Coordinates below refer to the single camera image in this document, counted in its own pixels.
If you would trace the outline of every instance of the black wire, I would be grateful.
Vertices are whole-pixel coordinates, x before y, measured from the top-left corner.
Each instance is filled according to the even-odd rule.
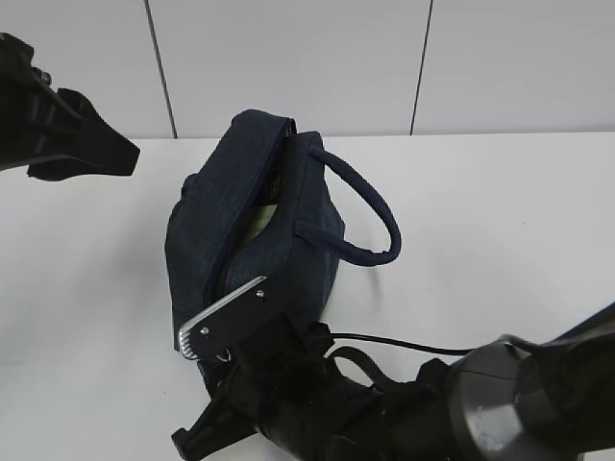
[[[369,334],[357,333],[331,333],[326,336],[332,339],[355,339],[357,341],[370,341],[373,343],[388,344],[390,346],[398,346],[400,348],[413,349],[420,352],[435,353],[439,355],[456,355],[462,356],[470,353],[474,349],[441,349],[433,348],[432,346],[423,346],[422,344],[408,343],[399,339],[381,338],[379,336],[371,336]]]

